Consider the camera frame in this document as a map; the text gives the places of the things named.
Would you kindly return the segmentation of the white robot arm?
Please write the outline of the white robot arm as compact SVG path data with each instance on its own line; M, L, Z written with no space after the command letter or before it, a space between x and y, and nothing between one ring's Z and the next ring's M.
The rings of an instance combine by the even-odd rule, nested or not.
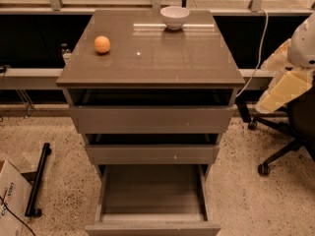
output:
M263 71L276 71L255 109L273 113L312 88L315 70L315 13L264 61Z

